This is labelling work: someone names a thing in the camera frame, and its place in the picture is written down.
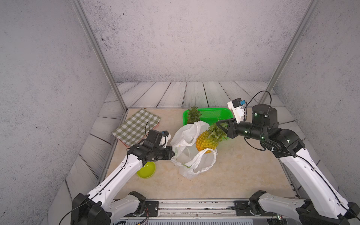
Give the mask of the metal frame post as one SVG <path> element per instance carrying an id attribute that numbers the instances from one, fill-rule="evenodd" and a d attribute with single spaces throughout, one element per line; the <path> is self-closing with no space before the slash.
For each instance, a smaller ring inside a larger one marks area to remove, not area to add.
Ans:
<path id="1" fill-rule="evenodd" d="M 284 52 L 284 55 L 282 59 L 280 60 L 277 68 L 275 69 L 273 75 L 271 76 L 266 91 L 270 92 L 275 84 L 277 83 L 278 79 L 280 78 L 284 68 L 286 67 L 288 61 L 290 60 L 294 50 L 297 47 L 297 44 L 299 43 L 301 37 L 303 36 L 304 32 L 306 31 L 306 28 L 308 24 L 310 23 L 312 17 L 314 16 L 318 6 L 319 6 L 319 0 L 311 0 L 309 3 L 309 6 L 307 10 L 305 11 L 305 14 L 303 18 L 301 19 L 297 29 L 295 30 L 294 35 L 291 38 L 291 41 L 287 47 L 287 49 Z"/>
<path id="2" fill-rule="evenodd" d="M 100 45 L 99 45 L 99 43 L 98 43 L 98 41 L 97 41 L 97 39 L 95 37 L 95 34 L 94 34 L 93 30 L 92 30 L 92 27 L 91 27 L 91 25 L 89 23 L 89 20 L 88 20 L 86 14 L 85 14 L 85 11 L 84 11 L 84 9 L 82 7 L 81 1 L 79 1 L 79 0 L 71 0 L 70 2 L 71 2 L 72 6 L 74 8 L 74 11 L 77 14 L 77 17 L 78 17 L 78 19 L 79 19 L 79 21 L 81 23 L 82 28 L 84 29 L 84 32 L 85 32 L 86 36 L 87 36 L 87 38 L 88 38 L 88 40 L 89 40 L 89 42 L 90 42 L 90 44 L 91 44 L 91 46 L 92 46 L 92 48 L 94 50 L 94 53 L 95 53 L 100 65 L 101 65 L 101 67 L 102 67 L 102 69 L 103 69 L 103 71 L 104 71 L 104 73 L 105 73 L 105 75 L 106 75 L 106 77 L 107 77 L 107 79 L 108 79 L 108 81 L 110 83 L 110 86 L 111 86 L 112 90 L 114 91 L 115 97 L 119 101 L 122 109 L 126 111 L 127 110 L 126 104 L 125 104 L 125 102 L 124 102 L 124 100 L 123 100 L 123 98 L 121 96 L 121 93 L 120 93 L 120 91 L 118 89 L 118 86 L 116 85 L 116 82 L 115 82 L 114 77 L 113 77 L 113 75 L 111 73 L 109 65 L 108 65 L 108 63 L 107 63 L 107 61 L 106 61 L 106 59 L 105 59 L 105 57 L 104 57 L 104 55 L 103 55 L 103 53 L 101 51 Z"/>

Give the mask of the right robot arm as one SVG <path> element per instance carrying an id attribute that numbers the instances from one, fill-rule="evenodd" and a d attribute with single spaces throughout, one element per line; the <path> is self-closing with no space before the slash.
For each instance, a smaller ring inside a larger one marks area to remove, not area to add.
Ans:
<path id="1" fill-rule="evenodd" d="M 228 102 L 234 118 L 216 123 L 234 139 L 260 142 L 261 151 L 269 150 L 295 176 L 308 195 L 307 199 L 290 199 L 259 190 L 249 198 L 250 212 L 260 216 L 265 212 L 280 214 L 303 225 L 348 225 L 358 219 L 360 207 L 348 202 L 327 180 L 312 159 L 304 142 L 292 130 L 278 126 L 275 108 L 260 104 L 252 108 L 252 121 L 246 122 L 247 104 L 236 99 Z"/>

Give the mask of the white plastic bag lemon print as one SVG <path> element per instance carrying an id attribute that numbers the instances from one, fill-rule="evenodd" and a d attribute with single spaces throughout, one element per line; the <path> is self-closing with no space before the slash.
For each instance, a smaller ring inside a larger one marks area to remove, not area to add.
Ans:
<path id="1" fill-rule="evenodd" d="M 179 167 L 179 174 L 185 178 L 192 179 L 209 171 L 216 163 L 217 149 L 207 148 L 199 151 L 196 148 L 197 138 L 209 127 L 209 124 L 203 121 L 187 124 L 175 133 L 170 142 L 175 152 L 171 161 Z"/>

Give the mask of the pineapple front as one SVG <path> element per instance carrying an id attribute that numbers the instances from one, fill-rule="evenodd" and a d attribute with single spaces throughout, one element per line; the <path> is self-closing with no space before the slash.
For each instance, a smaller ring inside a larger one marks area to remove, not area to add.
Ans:
<path id="1" fill-rule="evenodd" d="M 196 148 L 199 152 L 205 149 L 216 149 L 221 141 L 227 138 L 216 137 L 217 125 L 211 125 L 206 131 L 202 132 L 196 140 Z"/>

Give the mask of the right metal frame post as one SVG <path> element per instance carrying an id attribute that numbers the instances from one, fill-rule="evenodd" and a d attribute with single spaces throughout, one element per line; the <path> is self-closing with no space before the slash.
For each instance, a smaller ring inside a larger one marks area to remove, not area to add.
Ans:
<path id="1" fill-rule="evenodd" d="M 318 6 L 319 6 L 319 0 L 311 0 L 309 3 L 309 6 L 307 10 L 305 11 L 305 14 L 303 18 L 301 19 L 297 29 L 295 30 L 294 35 L 291 38 L 291 41 L 287 47 L 287 49 L 284 52 L 284 55 L 282 59 L 280 60 L 277 68 L 275 69 L 273 75 L 271 76 L 266 91 L 270 92 L 275 84 L 277 83 L 278 79 L 280 78 L 284 68 L 286 67 L 288 61 L 290 60 L 294 50 L 297 47 L 297 44 L 299 43 L 301 37 L 303 36 L 304 32 L 306 31 L 306 28 L 308 24 L 310 23 L 312 17 L 314 16 Z"/>

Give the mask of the pineapple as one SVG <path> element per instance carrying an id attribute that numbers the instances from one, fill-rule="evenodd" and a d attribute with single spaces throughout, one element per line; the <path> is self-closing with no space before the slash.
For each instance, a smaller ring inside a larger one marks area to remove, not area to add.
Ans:
<path id="1" fill-rule="evenodd" d="M 188 109 L 187 124 L 193 124 L 195 122 L 199 122 L 201 115 L 202 114 L 198 110 L 198 107 L 192 106 L 190 109 Z"/>
<path id="2" fill-rule="evenodd" d="M 211 125 L 206 131 L 202 132 L 196 140 L 196 148 L 199 152 L 205 149 L 216 149 L 221 141 L 227 138 L 216 137 L 217 125 Z"/>

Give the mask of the lime green bowl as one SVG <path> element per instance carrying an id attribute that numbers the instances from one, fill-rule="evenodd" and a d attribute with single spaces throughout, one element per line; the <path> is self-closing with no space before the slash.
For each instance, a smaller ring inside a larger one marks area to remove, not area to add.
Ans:
<path id="1" fill-rule="evenodd" d="M 153 176 L 156 171 L 156 165 L 154 162 L 147 162 L 144 167 L 142 167 L 138 172 L 137 175 L 140 178 L 147 179 Z"/>

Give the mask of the green plastic basket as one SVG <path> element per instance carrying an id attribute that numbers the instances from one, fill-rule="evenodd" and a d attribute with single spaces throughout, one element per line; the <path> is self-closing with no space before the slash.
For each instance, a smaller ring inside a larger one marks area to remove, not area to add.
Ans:
<path id="1" fill-rule="evenodd" d="M 208 123 L 210 126 L 216 122 L 233 118 L 232 112 L 223 107 L 199 108 L 198 111 L 201 114 L 199 119 Z"/>

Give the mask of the left metal frame post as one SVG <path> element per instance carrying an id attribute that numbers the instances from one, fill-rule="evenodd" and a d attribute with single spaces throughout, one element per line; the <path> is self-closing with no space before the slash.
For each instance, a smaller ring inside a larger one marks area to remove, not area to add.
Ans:
<path id="1" fill-rule="evenodd" d="M 120 93 L 120 91 L 118 89 L 118 86 L 116 85 L 116 82 L 115 82 L 114 77 L 113 77 L 113 75 L 111 73 L 109 65 L 108 65 L 108 63 L 107 63 L 107 61 L 106 61 L 106 59 L 105 59 L 105 57 L 104 57 L 104 55 L 103 55 L 103 53 L 101 51 L 100 45 L 99 45 L 99 43 L 98 43 L 98 41 L 97 41 L 97 39 L 95 37 L 95 34 L 94 34 L 93 30 L 92 30 L 92 27 L 91 27 L 91 25 L 89 23 L 89 20 L 88 20 L 86 14 L 85 14 L 85 11 L 84 11 L 84 9 L 82 7 L 81 1 L 79 1 L 79 0 L 71 0 L 70 2 L 71 2 L 72 6 L 74 8 L 74 11 L 77 14 L 77 17 L 78 17 L 78 19 L 79 19 L 79 21 L 81 23 L 82 28 L 84 29 L 84 32 L 85 32 L 86 36 L 87 36 L 87 38 L 88 38 L 88 40 L 89 40 L 89 42 L 90 42 L 90 44 L 91 44 L 91 46 L 92 46 L 92 48 L 94 50 L 94 53 L 95 53 L 100 65 L 101 65 L 101 67 L 102 67 L 102 69 L 103 69 L 103 71 L 104 71 L 104 73 L 105 73 L 105 75 L 106 75 L 106 77 L 107 77 L 107 79 L 108 79 L 108 81 L 110 83 L 110 86 L 111 86 L 112 90 L 114 91 L 115 97 L 119 101 L 122 109 L 126 111 L 127 110 L 126 104 L 125 104 L 125 102 L 124 102 L 124 100 L 123 100 L 123 98 L 121 96 L 121 93 Z"/>

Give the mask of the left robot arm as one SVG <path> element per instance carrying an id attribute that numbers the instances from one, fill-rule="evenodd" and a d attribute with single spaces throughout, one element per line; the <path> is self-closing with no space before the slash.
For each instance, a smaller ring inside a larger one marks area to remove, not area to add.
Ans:
<path id="1" fill-rule="evenodd" d="M 132 191 L 121 200 L 116 195 L 146 163 L 170 160 L 174 155 L 167 131 L 151 129 L 148 136 L 127 150 L 119 166 L 88 194 L 78 194 L 72 202 L 70 224 L 110 225 L 129 214 L 142 215 L 146 198 Z"/>

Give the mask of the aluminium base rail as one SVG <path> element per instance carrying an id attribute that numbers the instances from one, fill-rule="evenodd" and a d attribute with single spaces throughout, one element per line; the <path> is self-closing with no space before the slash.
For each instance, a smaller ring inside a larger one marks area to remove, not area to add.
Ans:
<path id="1" fill-rule="evenodd" d="M 271 212 L 252 212 L 247 199 L 149 200 L 143 214 L 129 214 L 116 225 L 299 225 Z"/>

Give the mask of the pineapple back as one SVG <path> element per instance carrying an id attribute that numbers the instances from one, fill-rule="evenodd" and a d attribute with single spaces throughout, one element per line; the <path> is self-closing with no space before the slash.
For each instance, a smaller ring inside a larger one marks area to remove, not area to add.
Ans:
<path id="1" fill-rule="evenodd" d="M 195 122 L 199 122 L 201 115 L 202 114 L 198 110 L 198 107 L 192 106 L 190 109 L 188 109 L 187 124 L 193 124 Z"/>

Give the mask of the green checkered cloth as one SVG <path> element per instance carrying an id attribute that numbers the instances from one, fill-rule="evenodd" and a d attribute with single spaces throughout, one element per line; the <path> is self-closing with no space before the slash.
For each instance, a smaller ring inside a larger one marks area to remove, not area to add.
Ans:
<path id="1" fill-rule="evenodd" d="M 125 146 L 131 147 L 146 137 L 149 130 L 154 129 L 160 123 L 160 120 L 161 117 L 158 115 L 141 109 L 118 126 L 112 132 L 112 135 Z"/>

